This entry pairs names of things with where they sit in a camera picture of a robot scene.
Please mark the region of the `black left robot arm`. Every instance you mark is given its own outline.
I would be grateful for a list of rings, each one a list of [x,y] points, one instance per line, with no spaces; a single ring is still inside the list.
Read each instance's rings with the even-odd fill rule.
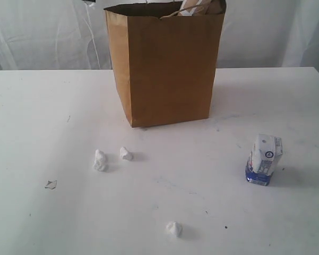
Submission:
[[[82,2],[87,6],[87,7],[94,7],[96,4],[96,0],[82,0]]]

